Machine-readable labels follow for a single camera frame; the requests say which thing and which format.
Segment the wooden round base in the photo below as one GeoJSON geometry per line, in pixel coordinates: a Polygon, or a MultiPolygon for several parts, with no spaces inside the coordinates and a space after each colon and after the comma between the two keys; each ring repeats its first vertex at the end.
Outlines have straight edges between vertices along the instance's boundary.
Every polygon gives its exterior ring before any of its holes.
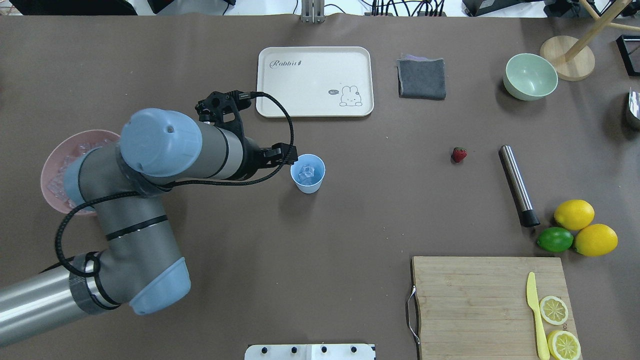
{"type": "Polygon", "coordinates": [[[596,66],[593,51],[588,46],[585,46],[570,61],[565,61],[564,54],[577,41],[578,39],[576,38],[560,35],[545,41],[540,48],[540,56],[547,59],[556,68],[558,77],[561,79],[568,81],[582,80],[589,76],[596,66]]]}

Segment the green lime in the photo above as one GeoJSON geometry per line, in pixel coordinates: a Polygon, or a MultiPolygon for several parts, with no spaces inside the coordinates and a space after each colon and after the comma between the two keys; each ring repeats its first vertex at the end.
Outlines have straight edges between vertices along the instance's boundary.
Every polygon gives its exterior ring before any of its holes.
{"type": "Polygon", "coordinates": [[[538,245],[546,251],[562,252],[573,244],[573,235],[562,227],[549,227],[540,233],[538,245]]]}

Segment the yellow lemon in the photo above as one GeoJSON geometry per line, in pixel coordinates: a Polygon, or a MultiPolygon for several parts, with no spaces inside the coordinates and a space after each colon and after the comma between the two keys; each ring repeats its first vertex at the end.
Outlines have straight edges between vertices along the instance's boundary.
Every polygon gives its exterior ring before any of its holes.
{"type": "Polygon", "coordinates": [[[551,325],[562,325],[569,318],[569,309],[559,297],[547,296],[540,301],[540,315],[551,325]]]}
{"type": "Polygon", "coordinates": [[[608,254],[618,246],[618,235],[604,224],[593,224],[582,229],[575,236],[573,247],[585,256],[608,254]]]}
{"type": "Polygon", "coordinates": [[[556,222],[567,230],[578,231],[589,225],[596,213],[590,203],[573,199],[560,204],[554,213],[556,222]]]}
{"type": "Polygon", "coordinates": [[[580,357],[580,343],[572,333],[564,330],[554,330],[547,338],[549,352],[557,360],[578,360],[580,357]]]}

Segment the yellow knife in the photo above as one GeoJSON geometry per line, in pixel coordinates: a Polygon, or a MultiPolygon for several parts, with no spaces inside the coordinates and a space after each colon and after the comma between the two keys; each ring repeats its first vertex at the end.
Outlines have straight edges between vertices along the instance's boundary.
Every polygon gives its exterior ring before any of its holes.
{"type": "Polygon", "coordinates": [[[542,316],[540,316],[540,305],[538,304],[538,289],[536,288],[536,274],[530,272],[527,278],[527,304],[533,310],[533,318],[536,321],[536,344],[538,345],[538,357],[540,360],[549,360],[549,348],[547,347],[547,336],[545,328],[542,326],[542,316]]]}

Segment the brown table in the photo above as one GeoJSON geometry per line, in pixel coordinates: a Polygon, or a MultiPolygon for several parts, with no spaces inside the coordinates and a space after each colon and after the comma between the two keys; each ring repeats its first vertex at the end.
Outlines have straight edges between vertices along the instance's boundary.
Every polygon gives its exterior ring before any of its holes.
{"type": "MultiPolygon", "coordinates": [[[[150,316],[128,306],[0,350],[3,359],[242,359],[249,344],[375,343],[378,359],[414,359],[404,302],[410,258],[549,256],[534,243],[554,208],[586,199],[620,237],[601,258],[563,259],[584,358],[640,353],[640,140],[622,123],[626,75],[607,29],[595,72],[537,102],[502,87],[507,60],[537,53],[590,21],[295,16],[1,17],[0,287],[56,261],[62,216],[40,193],[47,155],[85,129],[119,132],[147,107],[182,111],[211,91],[251,90],[269,46],[359,45],[371,53],[376,107],[363,119],[295,121],[301,153],[324,159],[315,195],[288,168],[244,188],[192,186],[166,196],[192,289],[150,316]],[[444,101],[400,99],[401,53],[443,57],[444,101]],[[498,158],[513,146],[543,225],[520,227],[498,158]],[[469,156],[449,159],[454,146],[469,156]]],[[[261,145],[286,123],[243,112],[261,145]]],[[[65,233],[65,252],[100,250],[94,218],[65,233]]]]}

